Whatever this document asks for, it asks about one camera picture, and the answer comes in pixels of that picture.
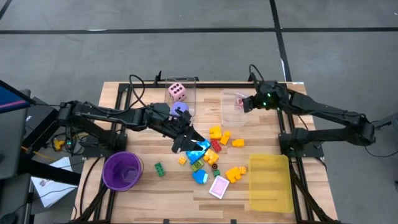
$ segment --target black floor stripe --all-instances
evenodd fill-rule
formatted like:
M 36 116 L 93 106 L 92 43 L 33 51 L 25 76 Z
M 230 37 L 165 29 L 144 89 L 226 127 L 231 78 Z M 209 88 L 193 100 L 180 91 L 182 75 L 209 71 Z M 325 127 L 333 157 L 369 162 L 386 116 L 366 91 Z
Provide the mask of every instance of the black floor stripe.
M 274 28 L 166 28 L 166 29 L 105 29 L 105 30 L 0 30 L 0 34 L 189 34 L 189 33 L 240 33 L 275 32 Z
M 8 6 L 10 6 L 11 2 L 12 2 L 12 0 L 7 0 L 6 3 L 4 3 L 4 5 L 2 6 L 1 11 L 0 11 L 0 20 L 3 17 L 4 13 L 6 13 Z
M 292 76 L 290 75 L 289 63 L 287 62 L 284 38 L 282 37 L 282 32 L 280 31 L 279 16 L 278 16 L 278 11 L 276 9 L 275 0 L 269 0 L 269 4 L 271 5 L 272 17 L 274 18 L 274 25 L 275 25 L 276 39 L 278 41 L 279 54 L 280 54 L 280 58 L 283 61 L 285 81 L 291 82 Z
M 282 32 L 397 32 L 398 27 L 282 28 Z

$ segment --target red lego brick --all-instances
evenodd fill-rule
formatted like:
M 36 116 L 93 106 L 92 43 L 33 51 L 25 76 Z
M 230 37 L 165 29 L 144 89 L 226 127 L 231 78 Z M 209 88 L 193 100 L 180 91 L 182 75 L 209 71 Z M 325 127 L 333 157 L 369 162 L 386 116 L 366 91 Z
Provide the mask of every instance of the red lego brick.
M 214 151 L 220 152 L 221 151 L 221 146 L 218 144 L 217 140 L 213 139 L 210 141 L 211 146 L 213 146 Z

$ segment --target gray floor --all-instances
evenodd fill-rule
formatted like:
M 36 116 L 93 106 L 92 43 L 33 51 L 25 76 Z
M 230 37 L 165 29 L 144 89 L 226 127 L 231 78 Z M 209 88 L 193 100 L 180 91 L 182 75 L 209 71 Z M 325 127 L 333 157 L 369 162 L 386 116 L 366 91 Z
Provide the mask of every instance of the gray floor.
M 277 8 L 285 28 L 398 27 L 398 3 L 393 0 L 278 0 Z M 13 0 L 0 21 L 1 30 L 221 26 L 273 27 L 269 2 Z M 370 120 L 398 111 L 398 32 L 283 36 L 293 81 L 305 82 L 315 100 L 366 113 Z M 254 63 L 267 79 L 284 80 L 274 33 L 0 35 L 0 52 L 0 78 L 30 88 L 48 103 L 96 103 L 103 82 L 126 81 L 130 73 L 151 79 L 159 70 L 165 77 L 245 80 L 249 63 Z M 317 128 L 335 127 L 320 119 L 315 122 Z M 380 155 L 394 152 L 396 134 L 383 129 L 369 150 Z M 398 156 L 371 157 L 348 143 L 328 143 L 324 149 L 339 219 L 396 223 Z M 36 203 L 35 222 L 67 221 L 75 194 L 50 209 Z

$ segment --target green lego brick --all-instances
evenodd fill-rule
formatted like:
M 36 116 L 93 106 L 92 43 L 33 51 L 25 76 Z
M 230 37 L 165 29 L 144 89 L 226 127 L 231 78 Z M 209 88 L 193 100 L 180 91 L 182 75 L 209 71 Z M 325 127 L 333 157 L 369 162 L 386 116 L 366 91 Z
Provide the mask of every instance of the green lego brick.
M 219 170 L 213 170 L 213 175 L 214 177 L 218 176 L 220 174 Z
M 191 166 L 191 168 L 192 168 L 192 170 L 195 172 L 195 171 L 197 171 L 198 169 L 200 169 L 201 167 L 203 167 L 204 165 L 205 165 L 205 163 L 200 159 L 200 160 L 196 161 L 196 162 Z
M 156 163 L 155 164 L 155 168 L 156 168 L 157 175 L 159 175 L 159 177 L 163 177 L 165 173 L 164 173 L 162 164 L 161 163 Z

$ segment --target pink block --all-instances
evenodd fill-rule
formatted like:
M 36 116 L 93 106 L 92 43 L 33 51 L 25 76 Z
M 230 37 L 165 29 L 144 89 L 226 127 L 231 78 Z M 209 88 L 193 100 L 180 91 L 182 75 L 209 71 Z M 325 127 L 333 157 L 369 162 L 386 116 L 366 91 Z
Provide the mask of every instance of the pink block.
M 218 175 L 214 180 L 213 185 L 210 187 L 209 193 L 222 199 L 228 185 L 229 181 Z
M 187 97 L 187 90 L 181 83 L 173 83 L 168 91 L 174 101 L 183 101 Z

